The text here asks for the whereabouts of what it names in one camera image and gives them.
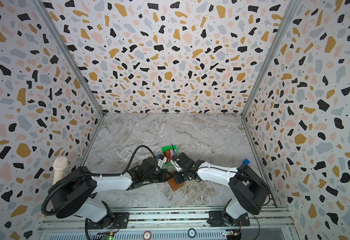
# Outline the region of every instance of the white cylinder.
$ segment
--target white cylinder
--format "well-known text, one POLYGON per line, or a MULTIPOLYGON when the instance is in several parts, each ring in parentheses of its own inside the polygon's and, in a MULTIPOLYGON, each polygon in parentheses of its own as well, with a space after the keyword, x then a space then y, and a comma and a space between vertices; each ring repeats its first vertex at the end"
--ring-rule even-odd
POLYGON ((64 177, 64 170, 68 166, 68 159, 66 157, 58 157, 53 162, 53 185, 64 177))

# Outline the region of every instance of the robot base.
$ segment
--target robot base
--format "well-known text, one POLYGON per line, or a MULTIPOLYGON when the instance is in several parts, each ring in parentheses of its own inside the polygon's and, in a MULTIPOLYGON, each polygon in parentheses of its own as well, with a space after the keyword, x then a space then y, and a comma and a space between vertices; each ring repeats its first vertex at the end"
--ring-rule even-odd
MULTIPOLYGON (((222 211, 209 211, 209 220, 207 220, 207 223, 210 224, 211 227, 227 227, 228 225, 223 220, 222 211)), ((239 217, 240 221, 242 222, 242 227, 249 226, 249 219, 247 214, 243 214, 239 217)), ((232 227, 240 227, 240 223, 236 223, 232 227)))
POLYGON ((129 219, 129 212, 114 212, 112 217, 104 217, 99 222, 92 222, 88 219, 88 229, 104 229, 104 227, 110 226, 113 222, 115 226, 113 229, 125 229, 127 228, 129 219))

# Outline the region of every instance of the black cable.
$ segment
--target black cable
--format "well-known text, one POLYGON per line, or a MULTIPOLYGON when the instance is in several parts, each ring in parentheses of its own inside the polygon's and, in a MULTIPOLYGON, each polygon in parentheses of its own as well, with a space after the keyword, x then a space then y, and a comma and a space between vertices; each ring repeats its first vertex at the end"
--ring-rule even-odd
POLYGON ((256 221, 258 222, 258 226, 259 226, 259 230, 258 230, 258 234, 256 235, 256 237, 253 239, 253 240, 255 240, 255 239, 257 239, 258 238, 258 236, 259 236, 259 233, 260 233, 260 224, 259 224, 259 221, 258 221, 258 219, 257 219, 257 217, 255 217, 255 215, 254 214, 252 214, 253 216, 254 216, 254 218, 256 219, 256 221))
POLYGON ((127 172, 127 170, 129 169, 129 167, 130 167, 130 165, 131 165, 131 163, 132 163, 133 157, 135 156, 136 152, 137 152, 137 151, 139 150, 139 148, 141 148, 141 147, 147 148, 147 149, 149 150, 149 152, 152 154, 152 156, 155 158, 155 154, 153 154, 152 150, 149 149, 149 147, 147 147, 147 146, 145 146, 145 145, 140 145, 140 146, 138 146, 138 147, 135 149, 135 151, 133 152, 131 158, 129 159, 129 162, 128 162, 128 164, 127 164, 127 167, 124 169, 124 171, 121 173, 121 175, 123 175, 124 173, 127 172))

